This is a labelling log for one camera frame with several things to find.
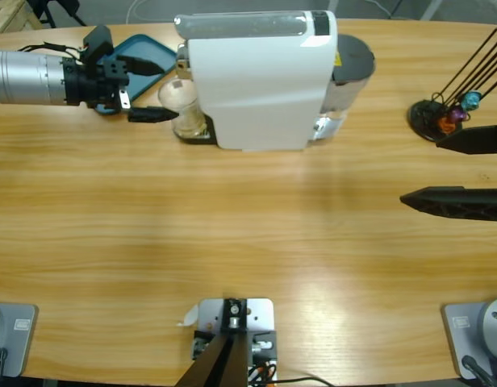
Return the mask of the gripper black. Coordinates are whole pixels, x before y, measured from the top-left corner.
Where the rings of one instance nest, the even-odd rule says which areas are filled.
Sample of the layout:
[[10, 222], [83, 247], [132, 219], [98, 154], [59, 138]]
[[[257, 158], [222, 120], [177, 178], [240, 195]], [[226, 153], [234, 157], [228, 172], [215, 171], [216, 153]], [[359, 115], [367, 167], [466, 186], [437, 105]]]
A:
[[[122, 109], [120, 91], [125, 90], [129, 83], [127, 70], [141, 76], [165, 73], [157, 63], [137, 57], [81, 65], [77, 76], [79, 102], [84, 102], [89, 108], [102, 107], [119, 113]], [[161, 123], [178, 117], [179, 113], [161, 106], [132, 107], [127, 113], [127, 120], [131, 123]]]

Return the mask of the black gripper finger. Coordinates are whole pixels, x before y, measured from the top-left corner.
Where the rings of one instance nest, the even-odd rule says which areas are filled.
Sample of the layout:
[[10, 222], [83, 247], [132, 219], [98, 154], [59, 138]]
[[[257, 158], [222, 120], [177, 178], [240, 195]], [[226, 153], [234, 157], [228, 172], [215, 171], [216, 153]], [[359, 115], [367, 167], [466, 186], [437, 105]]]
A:
[[436, 146], [467, 155], [496, 154], [497, 125], [455, 131], [437, 141]]
[[406, 193], [399, 200], [438, 217], [497, 222], [497, 189], [430, 186]]

